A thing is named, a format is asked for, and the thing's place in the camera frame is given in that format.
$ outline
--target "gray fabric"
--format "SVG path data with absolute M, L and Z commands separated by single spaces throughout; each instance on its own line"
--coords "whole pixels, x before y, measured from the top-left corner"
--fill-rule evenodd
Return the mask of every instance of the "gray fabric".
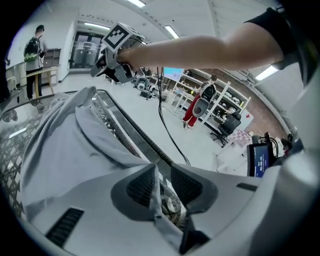
M 71 96 L 57 93 L 30 139 L 20 181 L 27 220 L 82 182 L 148 164 L 104 125 L 92 101 L 95 93 L 95 87 Z
M 47 50 L 47 45 L 44 37 L 41 36 L 39 38 L 39 41 L 40 41 L 40 52 L 43 52 L 43 51 L 45 52 Z M 40 58 L 40 56 L 38 56 L 36 60 L 25 63 L 25 71 L 37 70 L 39 68 L 42 68 L 43 66 L 44 66 L 44 60 L 43 58 Z

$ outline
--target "floor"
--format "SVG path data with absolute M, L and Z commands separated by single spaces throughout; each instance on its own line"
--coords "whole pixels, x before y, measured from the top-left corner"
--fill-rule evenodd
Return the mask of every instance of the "floor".
M 157 98 L 146 100 L 140 97 L 140 91 L 133 88 L 132 83 L 111 85 L 103 77 L 90 77 L 88 74 L 70 74 L 62 83 L 53 86 L 55 93 L 78 91 L 84 87 L 95 86 L 97 89 L 107 90 L 121 105 L 121 107 L 131 116 L 131 118 L 140 126 L 140 128 L 176 163 L 184 164 L 184 159 L 170 140 L 164 125 L 158 114 Z M 51 94 L 50 88 L 42 88 L 42 95 Z M 24 92 L 20 93 L 20 103 L 24 102 Z M 17 104 L 15 99 L 6 107 L 13 107 Z M 162 104 L 162 112 L 167 128 L 181 149 L 188 158 L 191 165 L 197 168 L 217 171 L 217 168 L 223 163 L 228 166 L 219 170 L 220 173 L 235 174 L 245 176 L 247 174 L 246 162 L 239 166 L 234 166 L 235 161 L 230 161 L 233 155 L 232 148 L 224 150 L 219 157 L 221 144 L 212 140 L 211 130 L 197 121 L 192 129 L 185 130 L 182 124 L 184 111 L 174 112 L 174 106 L 166 102 Z

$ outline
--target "black chair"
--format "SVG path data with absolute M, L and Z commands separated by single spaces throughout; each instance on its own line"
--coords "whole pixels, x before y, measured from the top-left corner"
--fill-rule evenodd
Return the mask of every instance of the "black chair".
M 222 143 L 222 147 L 224 148 L 227 144 L 228 136 L 231 135 L 234 130 L 241 124 L 241 115 L 238 112 L 233 112 L 232 114 L 229 114 L 223 124 L 220 124 L 218 129 L 220 132 L 215 130 L 214 132 L 211 132 L 211 135 L 216 136 L 216 138 L 213 139 L 213 141 L 219 140 Z

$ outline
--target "person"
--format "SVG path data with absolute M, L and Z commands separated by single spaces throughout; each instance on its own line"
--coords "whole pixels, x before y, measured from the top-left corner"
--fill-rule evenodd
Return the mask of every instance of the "person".
M 44 39 L 44 31 L 45 27 L 44 25 L 39 25 L 36 30 L 33 38 L 38 39 L 39 41 L 39 52 L 37 53 L 37 57 L 35 60 L 28 61 L 25 63 L 25 73 L 26 75 L 31 74 L 36 71 L 40 71 L 43 69 L 43 56 L 45 55 L 45 52 L 47 51 L 47 45 L 45 43 Z M 36 76 L 32 75 L 26 78 L 26 94 L 29 100 L 32 99 L 33 95 L 33 83 L 35 82 Z M 39 96 L 42 96 L 41 91 L 41 74 L 38 75 L 38 92 Z
M 118 53 L 120 63 L 139 67 L 246 70 L 297 62 L 296 41 L 285 18 L 272 8 L 241 24 L 229 36 L 181 37 Z
M 150 82 L 150 76 L 152 75 L 152 72 L 150 70 L 149 67 L 145 67 L 142 69 L 143 73 L 144 73 L 144 76 L 143 77 L 140 77 L 138 78 L 136 81 L 135 81 L 135 85 L 134 85 L 134 88 L 137 88 L 138 84 L 143 82 L 144 83 L 144 88 L 148 88 L 148 85 L 149 85 L 149 82 Z
M 193 115 L 193 109 L 194 109 L 196 102 L 200 98 L 200 93 L 205 86 L 207 86 L 209 84 L 214 85 L 215 81 L 217 81 L 217 76 L 212 75 L 208 81 L 205 81 L 201 84 L 200 88 L 197 91 L 197 95 L 194 97 L 192 103 L 190 104 L 187 111 L 185 112 L 184 118 L 182 119 L 184 129 L 190 129 L 191 127 L 194 126 L 194 124 L 198 118 Z

